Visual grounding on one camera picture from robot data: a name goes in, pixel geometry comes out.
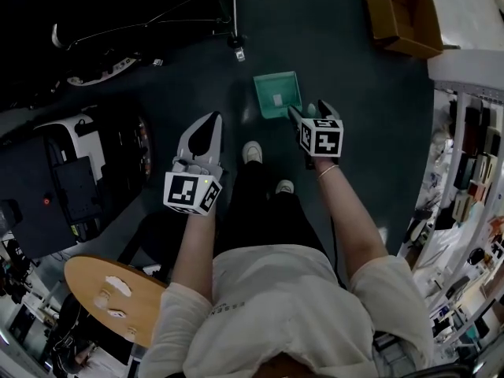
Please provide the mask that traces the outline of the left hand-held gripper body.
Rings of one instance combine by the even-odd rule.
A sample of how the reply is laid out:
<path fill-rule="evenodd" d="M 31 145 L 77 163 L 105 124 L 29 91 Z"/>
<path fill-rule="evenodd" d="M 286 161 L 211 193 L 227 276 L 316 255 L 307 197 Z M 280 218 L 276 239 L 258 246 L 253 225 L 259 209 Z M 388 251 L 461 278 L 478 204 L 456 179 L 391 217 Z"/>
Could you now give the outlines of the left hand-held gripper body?
<path fill-rule="evenodd" d="M 219 157 L 174 157 L 165 174 L 163 204 L 188 215 L 207 216 L 222 191 Z"/>

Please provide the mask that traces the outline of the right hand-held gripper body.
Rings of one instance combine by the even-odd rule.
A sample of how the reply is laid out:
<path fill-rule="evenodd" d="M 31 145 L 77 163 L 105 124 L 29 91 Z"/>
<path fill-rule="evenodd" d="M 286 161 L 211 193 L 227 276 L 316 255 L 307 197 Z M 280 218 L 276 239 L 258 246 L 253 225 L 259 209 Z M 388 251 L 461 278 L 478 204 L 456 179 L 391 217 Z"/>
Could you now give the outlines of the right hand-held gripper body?
<path fill-rule="evenodd" d="M 343 122 L 322 118 L 300 118 L 294 121 L 298 146 L 304 153 L 306 169 L 314 169 L 316 158 L 339 164 L 343 147 Z"/>

